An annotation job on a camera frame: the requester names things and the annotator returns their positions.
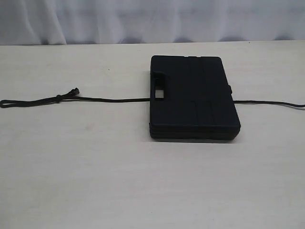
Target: table surface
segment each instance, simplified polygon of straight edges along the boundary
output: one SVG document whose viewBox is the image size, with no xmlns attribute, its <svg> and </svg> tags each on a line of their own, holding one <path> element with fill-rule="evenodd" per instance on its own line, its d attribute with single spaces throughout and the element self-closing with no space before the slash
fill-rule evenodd
<svg viewBox="0 0 305 229">
<path fill-rule="evenodd" d="M 156 54 L 220 56 L 235 100 L 305 103 L 305 41 L 1 46 L 0 99 L 149 97 Z M 304 229 L 305 111 L 236 109 L 229 144 L 152 140 L 146 102 L 0 109 L 0 228 Z"/>
</svg>

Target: white backdrop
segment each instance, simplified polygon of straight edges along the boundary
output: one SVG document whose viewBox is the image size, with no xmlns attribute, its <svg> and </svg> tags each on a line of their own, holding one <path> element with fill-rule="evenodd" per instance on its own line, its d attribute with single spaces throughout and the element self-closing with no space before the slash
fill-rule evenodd
<svg viewBox="0 0 305 229">
<path fill-rule="evenodd" d="M 305 39 L 305 0 L 0 0 L 0 44 Z"/>
</svg>

